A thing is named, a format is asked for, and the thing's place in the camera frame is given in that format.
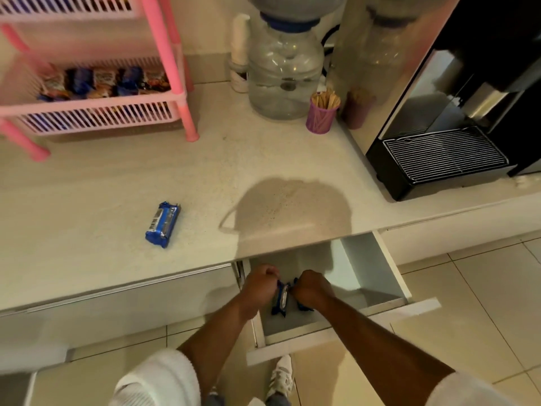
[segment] coffee machine drip tray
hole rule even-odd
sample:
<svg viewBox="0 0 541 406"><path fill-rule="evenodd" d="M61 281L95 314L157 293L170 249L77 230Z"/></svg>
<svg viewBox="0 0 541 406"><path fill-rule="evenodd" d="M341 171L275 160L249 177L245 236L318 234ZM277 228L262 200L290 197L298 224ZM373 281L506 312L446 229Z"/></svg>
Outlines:
<svg viewBox="0 0 541 406"><path fill-rule="evenodd" d="M512 169L473 126L375 140L366 156L396 201L490 182Z"/></svg>

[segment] countertop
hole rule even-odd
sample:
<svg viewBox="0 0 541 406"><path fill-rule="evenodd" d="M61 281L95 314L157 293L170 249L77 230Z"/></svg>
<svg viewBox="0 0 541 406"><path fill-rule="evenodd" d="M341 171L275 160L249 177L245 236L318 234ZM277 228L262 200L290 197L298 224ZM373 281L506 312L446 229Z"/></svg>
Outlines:
<svg viewBox="0 0 541 406"><path fill-rule="evenodd" d="M541 191L507 178L394 202L336 122L318 136L263 119L227 83L189 103L195 143L181 129L72 134L34 163L0 140L0 310ZM163 250L145 231L166 200L182 211Z"/></svg>

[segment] person's left hand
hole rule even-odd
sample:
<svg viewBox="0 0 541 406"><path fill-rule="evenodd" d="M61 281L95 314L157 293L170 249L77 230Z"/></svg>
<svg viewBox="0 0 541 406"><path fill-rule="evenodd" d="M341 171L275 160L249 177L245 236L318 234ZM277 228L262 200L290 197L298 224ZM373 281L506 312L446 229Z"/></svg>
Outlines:
<svg viewBox="0 0 541 406"><path fill-rule="evenodd" d="M273 265L261 264L252 269L239 293L242 313L246 319L252 319L273 298L279 279L280 271Z"/></svg>

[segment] coffee machine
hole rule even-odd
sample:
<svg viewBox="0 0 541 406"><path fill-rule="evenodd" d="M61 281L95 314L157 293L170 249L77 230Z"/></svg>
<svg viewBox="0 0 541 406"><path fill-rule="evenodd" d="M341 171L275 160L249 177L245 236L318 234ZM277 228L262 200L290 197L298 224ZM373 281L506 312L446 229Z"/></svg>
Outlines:
<svg viewBox="0 0 541 406"><path fill-rule="evenodd" d="M541 0L348 0L327 83L393 199L539 169L539 145L524 144L539 136L539 11Z"/></svg>

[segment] hand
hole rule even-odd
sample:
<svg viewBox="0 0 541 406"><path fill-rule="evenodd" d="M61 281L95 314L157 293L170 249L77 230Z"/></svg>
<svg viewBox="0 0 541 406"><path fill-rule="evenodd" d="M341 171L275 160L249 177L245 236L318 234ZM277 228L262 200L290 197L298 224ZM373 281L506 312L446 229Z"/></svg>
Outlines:
<svg viewBox="0 0 541 406"><path fill-rule="evenodd" d="M280 271L273 265L261 264L252 269L238 295L246 319L252 319L274 297L279 279Z"/></svg>
<svg viewBox="0 0 541 406"><path fill-rule="evenodd" d="M294 298L304 306L321 312L321 306L328 298L334 298L331 284L325 277L312 270L304 271L291 289Z"/></svg>

